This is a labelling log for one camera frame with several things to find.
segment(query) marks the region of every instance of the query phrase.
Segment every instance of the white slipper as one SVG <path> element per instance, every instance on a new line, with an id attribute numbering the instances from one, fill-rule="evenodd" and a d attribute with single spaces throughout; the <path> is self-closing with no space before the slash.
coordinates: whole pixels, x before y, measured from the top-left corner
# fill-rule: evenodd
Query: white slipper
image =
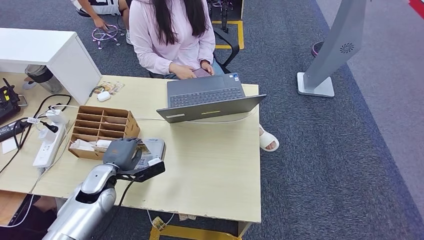
<path id="1" fill-rule="evenodd" d="M 271 133 L 265 131 L 260 124 L 259 124 L 259 127 L 263 131 L 263 134 L 259 136 L 259 147 L 266 152 L 274 152 L 275 150 L 277 150 L 280 146 L 278 139 Z M 271 150 L 266 149 L 266 147 L 270 145 L 272 142 L 275 142 L 276 146 Z"/>

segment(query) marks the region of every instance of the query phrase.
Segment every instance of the white power strip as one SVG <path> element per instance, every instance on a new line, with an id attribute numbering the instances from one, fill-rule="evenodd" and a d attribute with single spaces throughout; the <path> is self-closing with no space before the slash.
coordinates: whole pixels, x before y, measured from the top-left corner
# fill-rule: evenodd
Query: white power strip
<path id="1" fill-rule="evenodd" d="M 63 124 L 57 124 L 56 126 L 59 128 L 59 130 L 55 133 L 56 138 L 51 143 L 46 143 L 45 141 L 42 142 L 32 166 L 37 168 L 48 168 L 52 165 L 65 134 L 65 126 Z"/>

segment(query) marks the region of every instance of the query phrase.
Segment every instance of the gray carpet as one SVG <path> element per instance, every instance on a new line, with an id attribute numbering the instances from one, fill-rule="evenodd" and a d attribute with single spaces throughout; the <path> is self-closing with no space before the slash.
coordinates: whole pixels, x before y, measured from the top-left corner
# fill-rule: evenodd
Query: gray carpet
<path id="1" fill-rule="evenodd" d="M 424 216 L 424 19 L 407 0 L 367 4 L 362 50 L 348 65 Z M 329 25 L 340 0 L 317 0 Z"/>
<path id="2" fill-rule="evenodd" d="M 260 120 L 281 147 L 261 153 L 262 224 L 253 225 L 243 239 L 424 239 L 417 206 L 349 68 L 332 76 L 335 98 L 297 94 L 296 72 L 308 68 L 311 43 L 328 30 L 317 3 L 251 0 L 244 7 L 245 49 L 229 69 L 268 94 Z M 22 0 L 1 11 L 0 27 L 78 32 L 102 74 L 147 76 L 130 46 L 97 50 L 91 21 L 78 16 L 67 0 Z M 145 211 L 122 208 L 114 220 L 103 239 L 148 239 Z M 175 218 L 173 223 L 236 230 L 234 222 L 214 219 Z"/>

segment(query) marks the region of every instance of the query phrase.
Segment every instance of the long black hair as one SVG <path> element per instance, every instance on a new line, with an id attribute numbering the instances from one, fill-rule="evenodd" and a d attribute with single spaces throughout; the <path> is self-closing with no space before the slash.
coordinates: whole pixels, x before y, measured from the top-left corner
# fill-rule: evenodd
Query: long black hair
<path id="1" fill-rule="evenodd" d="M 177 34 L 173 31 L 171 13 L 167 2 L 172 0 L 150 0 L 153 5 L 154 14 L 157 21 L 157 36 L 160 43 L 175 44 L 178 43 Z M 184 0 L 185 12 L 188 21 L 193 29 L 193 36 L 202 36 L 208 25 L 206 23 L 203 0 Z"/>

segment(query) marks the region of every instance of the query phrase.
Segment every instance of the chair armrest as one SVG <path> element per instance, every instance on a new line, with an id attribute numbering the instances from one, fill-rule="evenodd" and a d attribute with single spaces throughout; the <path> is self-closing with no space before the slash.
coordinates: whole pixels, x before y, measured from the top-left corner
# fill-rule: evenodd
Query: chair armrest
<path id="1" fill-rule="evenodd" d="M 234 59 L 234 57 L 239 53 L 240 46 L 239 42 L 237 42 L 235 39 L 233 39 L 230 35 L 225 33 L 223 30 L 214 27 L 213 32 L 215 33 L 218 38 L 224 40 L 230 47 L 231 47 L 231 55 L 228 57 L 228 59 L 222 64 L 224 67 L 227 67 L 227 65 Z"/>

